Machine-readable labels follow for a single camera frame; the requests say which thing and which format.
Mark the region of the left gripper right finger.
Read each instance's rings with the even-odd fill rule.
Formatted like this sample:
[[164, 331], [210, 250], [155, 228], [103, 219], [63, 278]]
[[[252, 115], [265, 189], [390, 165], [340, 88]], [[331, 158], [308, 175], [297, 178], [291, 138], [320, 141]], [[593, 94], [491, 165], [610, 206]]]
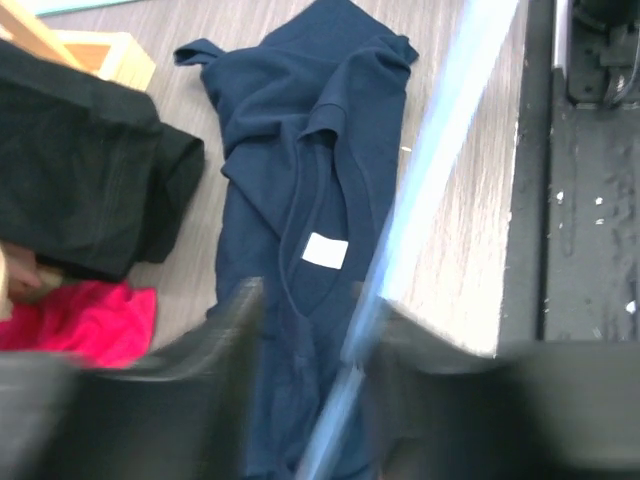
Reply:
[[639, 348], [531, 342], [467, 352], [390, 303], [366, 368], [385, 479], [635, 479]]

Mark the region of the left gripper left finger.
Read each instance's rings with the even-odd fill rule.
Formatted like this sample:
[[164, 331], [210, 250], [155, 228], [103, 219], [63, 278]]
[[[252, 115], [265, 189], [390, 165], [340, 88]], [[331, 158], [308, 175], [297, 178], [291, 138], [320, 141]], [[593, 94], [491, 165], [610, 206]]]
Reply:
[[263, 316], [263, 283], [252, 278], [128, 369], [3, 354], [2, 477], [240, 478]]

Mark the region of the navy blue t shirt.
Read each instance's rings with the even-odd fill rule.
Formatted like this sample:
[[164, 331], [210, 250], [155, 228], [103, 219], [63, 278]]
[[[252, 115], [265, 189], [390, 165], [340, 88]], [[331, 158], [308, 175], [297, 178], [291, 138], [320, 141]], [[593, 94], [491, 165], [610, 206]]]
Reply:
[[200, 67], [219, 118], [217, 300], [264, 281], [248, 479], [293, 477], [339, 370], [353, 287], [395, 195], [417, 57], [350, 1], [316, 1], [251, 48], [199, 39], [174, 54]]

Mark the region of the blue wire hanger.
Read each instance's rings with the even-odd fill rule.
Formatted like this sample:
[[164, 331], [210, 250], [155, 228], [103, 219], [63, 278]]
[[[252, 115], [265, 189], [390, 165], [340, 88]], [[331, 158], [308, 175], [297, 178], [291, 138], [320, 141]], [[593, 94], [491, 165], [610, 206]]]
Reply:
[[387, 303], [405, 290], [419, 260], [517, 8], [515, 1], [470, 1], [465, 7], [349, 324], [341, 368], [295, 474], [298, 479], [327, 479], [334, 471], [365, 383], [365, 367], [390, 316]]

